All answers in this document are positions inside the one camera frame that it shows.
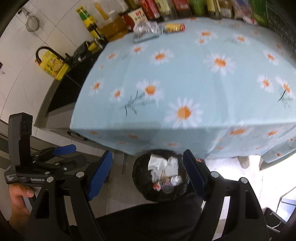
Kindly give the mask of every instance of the finger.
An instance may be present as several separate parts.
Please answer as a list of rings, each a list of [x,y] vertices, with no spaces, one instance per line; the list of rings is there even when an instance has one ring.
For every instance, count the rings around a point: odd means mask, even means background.
[[[33,197],[34,191],[29,187],[24,187],[23,185],[16,183],[9,186],[10,196],[24,196]]]

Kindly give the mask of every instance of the white wall tile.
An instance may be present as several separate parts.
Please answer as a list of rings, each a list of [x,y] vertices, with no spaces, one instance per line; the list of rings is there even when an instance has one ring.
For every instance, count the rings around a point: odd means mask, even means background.
[[[33,4],[27,2],[24,8],[29,12],[31,16],[36,16],[40,21],[40,26],[42,29],[38,29],[34,33],[42,39],[44,42],[47,40],[48,36],[54,29],[54,24],[40,12]],[[23,23],[27,22],[27,17],[23,12],[16,15]]]
[[[63,57],[66,57],[65,53],[73,55],[77,48],[57,27],[53,29],[45,43]]]
[[[89,33],[79,14],[76,12],[76,9],[82,5],[83,1],[79,1],[57,25],[58,29],[77,47],[84,41],[94,40],[94,37]]]
[[[76,149],[79,152],[90,154],[93,156],[96,156],[98,154],[98,148],[96,147],[88,146],[86,144],[74,140],[72,140],[72,144],[76,146]]]
[[[54,25],[78,2],[77,0],[30,0]]]
[[[57,146],[71,145],[71,142],[72,142],[70,138],[66,138],[52,131],[43,130],[40,128],[37,128],[36,138]]]
[[[11,114],[25,112],[33,116],[34,123],[53,80],[53,77],[35,63],[35,56],[32,57],[22,69],[8,95],[1,120],[8,122]]]
[[[29,33],[23,22],[14,17],[0,38],[0,111],[23,67],[35,54],[42,40]]]

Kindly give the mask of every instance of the light blue tablecloth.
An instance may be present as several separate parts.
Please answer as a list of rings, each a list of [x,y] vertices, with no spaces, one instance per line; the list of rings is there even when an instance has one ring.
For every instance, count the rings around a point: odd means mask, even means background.
[[[71,129],[131,155],[190,149],[197,158],[272,162],[296,149],[296,64],[280,36],[236,20],[174,22],[186,30],[107,45]]]

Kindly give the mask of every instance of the white daisy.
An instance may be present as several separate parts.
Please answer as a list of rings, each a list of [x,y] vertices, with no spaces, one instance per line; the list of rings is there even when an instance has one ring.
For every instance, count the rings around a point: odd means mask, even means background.
[[[242,34],[235,34],[234,40],[240,44],[247,44],[247,45],[250,44],[250,40],[247,37],[243,36]]]
[[[112,53],[108,54],[107,59],[108,60],[116,59],[117,56],[118,56],[117,52],[112,52]]]
[[[204,63],[209,64],[211,71],[214,73],[218,70],[220,70],[221,75],[226,75],[227,72],[234,73],[235,62],[233,62],[231,58],[226,58],[225,55],[208,55]]]
[[[217,35],[214,32],[209,30],[202,30],[202,31],[198,31],[197,33],[201,38],[204,38],[204,39],[217,38]]]
[[[121,101],[121,98],[124,97],[124,89],[123,88],[116,88],[110,94],[110,101]]]
[[[142,51],[144,51],[147,48],[147,46],[148,45],[146,43],[141,43],[141,44],[134,45],[131,48],[131,54],[139,54]]]
[[[198,123],[202,121],[200,116],[203,112],[199,109],[200,105],[193,104],[192,99],[187,101],[187,98],[185,98],[182,102],[179,97],[177,105],[170,103],[169,106],[171,110],[167,112],[167,117],[164,121],[166,123],[174,121],[173,129],[179,128],[181,124],[184,129],[197,127]]]
[[[198,40],[196,40],[196,43],[198,45],[204,45],[207,43],[207,40],[205,38],[199,38]]]
[[[151,55],[150,61],[155,65],[160,65],[169,61],[170,58],[173,58],[174,55],[169,49],[161,49],[160,51],[154,52]]]
[[[104,86],[104,79],[103,78],[100,78],[97,81],[95,81],[94,84],[91,86],[89,96],[93,96],[94,94],[98,94],[99,90],[102,89],[103,86]]]
[[[273,65],[278,65],[279,64],[279,59],[275,55],[275,53],[273,53],[273,52],[271,52],[269,50],[263,50],[263,54],[269,60],[269,62],[272,63]]]
[[[278,84],[282,86],[282,88],[284,89],[284,91],[288,96],[290,96],[291,98],[294,98],[294,94],[290,89],[290,86],[288,85],[288,82],[286,80],[281,79],[279,76],[276,76],[275,80]]]
[[[152,83],[143,80],[143,82],[138,82],[136,87],[145,93],[146,99],[155,100],[157,105],[159,100],[164,99],[163,91],[159,88],[159,82],[156,80]]]
[[[264,75],[259,75],[257,78],[257,82],[260,83],[261,89],[264,89],[266,92],[273,93],[274,92],[274,86],[270,79],[265,77]]]

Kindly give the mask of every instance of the black trash bag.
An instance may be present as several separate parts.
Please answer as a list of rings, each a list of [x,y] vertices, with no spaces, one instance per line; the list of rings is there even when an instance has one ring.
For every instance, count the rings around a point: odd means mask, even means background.
[[[151,154],[162,156],[165,159],[168,159],[170,156],[178,158],[178,172],[179,175],[182,176],[183,183],[175,186],[172,193],[165,194],[162,190],[158,192],[153,189],[151,171],[148,171],[148,163]],[[136,159],[133,166],[133,182],[147,200],[153,202],[168,202],[176,200],[186,192],[189,177],[183,165],[182,155],[177,155],[175,152],[169,150],[151,150]]]

